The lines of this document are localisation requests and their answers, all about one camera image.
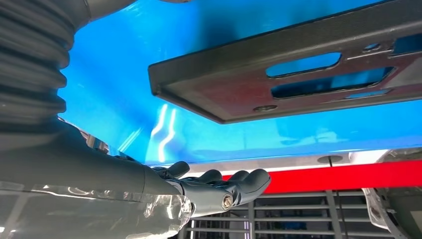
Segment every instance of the robotic arm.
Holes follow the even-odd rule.
[[[169,237],[189,217],[225,212],[268,186],[264,170],[180,179],[186,163],[151,169],[105,155],[58,120],[75,32],[133,2],[0,1],[0,198],[9,202],[0,209],[10,209],[0,239]]]

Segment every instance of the screw hole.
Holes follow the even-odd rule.
[[[375,43],[375,44],[370,44],[367,45],[365,48],[363,48],[363,51],[373,51],[373,50],[377,50],[381,47],[381,45],[379,43]]]

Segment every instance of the metal plate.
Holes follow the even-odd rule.
[[[397,38],[422,32],[421,9],[420,0],[385,1],[153,64],[152,92],[219,123],[421,99],[422,79],[414,72],[422,52],[394,54]],[[373,43],[378,47],[365,49]],[[265,72],[329,52],[341,53],[330,67],[280,77]],[[384,67],[394,69],[378,84],[282,99],[271,94],[279,85]],[[350,98],[356,95],[366,97]]]

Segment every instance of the metal grille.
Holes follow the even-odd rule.
[[[369,221],[362,191],[263,195],[224,214],[195,218],[178,239],[390,239]]]

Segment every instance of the rectangular slot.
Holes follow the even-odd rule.
[[[422,51],[422,33],[401,37],[394,43],[395,55]]]
[[[375,85],[387,76],[393,67],[377,68],[316,80],[284,84],[273,87],[271,94],[276,99],[350,90]]]
[[[388,93],[389,91],[390,90],[380,90],[380,91],[358,93],[358,94],[350,95],[350,96],[346,97],[346,99],[358,99],[358,98],[366,98],[366,97],[373,97],[373,96],[382,96],[382,95],[385,95],[386,93]]]
[[[271,66],[267,68],[265,72],[268,77],[280,77],[283,75],[313,71],[334,66],[340,60],[340,57],[341,54],[338,52],[311,56]]]

